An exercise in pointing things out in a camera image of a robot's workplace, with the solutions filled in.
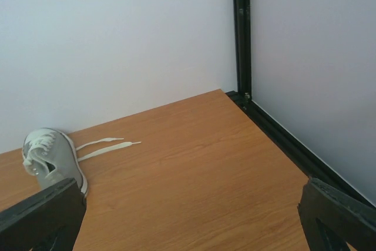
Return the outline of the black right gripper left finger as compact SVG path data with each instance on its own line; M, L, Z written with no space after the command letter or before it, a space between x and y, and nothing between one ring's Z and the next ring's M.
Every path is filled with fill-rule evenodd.
M72 250L86 198L66 178L1 212L1 250Z

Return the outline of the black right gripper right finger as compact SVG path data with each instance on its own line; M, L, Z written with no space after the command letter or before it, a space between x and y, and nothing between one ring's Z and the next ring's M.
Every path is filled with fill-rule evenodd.
M375 250L375 209L311 178L297 206L310 250Z

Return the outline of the grey canvas sneaker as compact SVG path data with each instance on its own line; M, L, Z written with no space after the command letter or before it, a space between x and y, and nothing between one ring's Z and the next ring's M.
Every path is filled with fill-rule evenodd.
M63 132L40 128L29 133L22 147L23 166L46 189L66 178L74 178L84 194L88 181L79 167L73 141Z

